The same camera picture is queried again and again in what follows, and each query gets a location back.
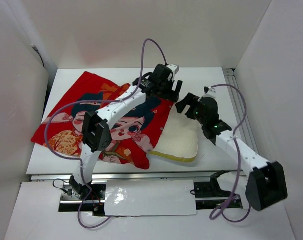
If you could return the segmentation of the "cream quilted pillow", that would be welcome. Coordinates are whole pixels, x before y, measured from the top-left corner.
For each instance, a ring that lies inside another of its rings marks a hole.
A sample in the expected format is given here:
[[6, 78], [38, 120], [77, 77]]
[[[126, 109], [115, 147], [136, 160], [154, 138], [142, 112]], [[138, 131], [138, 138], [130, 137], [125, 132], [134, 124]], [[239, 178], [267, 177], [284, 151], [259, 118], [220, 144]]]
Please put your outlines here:
[[151, 155], [180, 163], [193, 162], [198, 153], [198, 123], [178, 113], [173, 106]]

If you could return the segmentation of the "red printed pillowcase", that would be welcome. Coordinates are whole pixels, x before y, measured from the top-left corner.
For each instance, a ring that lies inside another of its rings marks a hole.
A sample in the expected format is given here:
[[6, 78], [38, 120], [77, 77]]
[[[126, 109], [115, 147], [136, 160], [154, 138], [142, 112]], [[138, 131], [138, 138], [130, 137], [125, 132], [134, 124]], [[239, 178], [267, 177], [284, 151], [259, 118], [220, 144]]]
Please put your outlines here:
[[31, 141], [71, 157], [80, 157], [86, 133], [98, 134], [111, 143], [99, 159], [107, 163], [131, 164], [150, 168], [147, 154], [157, 146], [168, 121], [173, 102], [151, 96], [121, 117], [107, 130], [107, 119], [94, 113], [108, 106], [108, 101], [124, 94], [130, 84], [122, 86], [90, 72], [81, 77], [62, 97], [42, 122]]

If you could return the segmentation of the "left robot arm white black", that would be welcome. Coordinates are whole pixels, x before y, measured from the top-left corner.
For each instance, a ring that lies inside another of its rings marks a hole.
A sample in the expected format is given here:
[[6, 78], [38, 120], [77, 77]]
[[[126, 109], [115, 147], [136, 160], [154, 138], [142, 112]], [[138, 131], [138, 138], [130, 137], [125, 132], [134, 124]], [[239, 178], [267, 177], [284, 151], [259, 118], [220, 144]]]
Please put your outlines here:
[[181, 80], [175, 81], [180, 67], [175, 64], [158, 64], [153, 72], [140, 74], [129, 89], [107, 106], [89, 111], [82, 126], [83, 146], [79, 168], [69, 179], [72, 193], [80, 200], [91, 195], [94, 168], [98, 158], [112, 143], [112, 130], [121, 118], [143, 105], [152, 97], [177, 102], [182, 88]]

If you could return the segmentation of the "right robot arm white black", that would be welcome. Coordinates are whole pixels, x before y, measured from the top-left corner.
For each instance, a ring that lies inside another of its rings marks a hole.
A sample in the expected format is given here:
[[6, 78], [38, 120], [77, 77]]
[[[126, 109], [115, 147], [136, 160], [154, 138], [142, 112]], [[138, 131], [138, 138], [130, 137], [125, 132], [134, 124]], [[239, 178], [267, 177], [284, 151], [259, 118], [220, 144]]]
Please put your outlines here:
[[288, 198], [283, 166], [258, 155], [239, 139], [232, 128], [220, 119], [218, 103], [212, 96], [205, 94], [198, 97], [188, 93], [175, 106], [179, 114], [188, 107], [186, 117], [198, 121], [204, 136], [240, 164], [240, 169], [247, 176], [246, 180], [229, 175], [212, 181], [209, 189], [213, 195], [221, 196], [227, 190], [227, 183], [236, 181], [235, 193], [247, 207], [259, 212]]

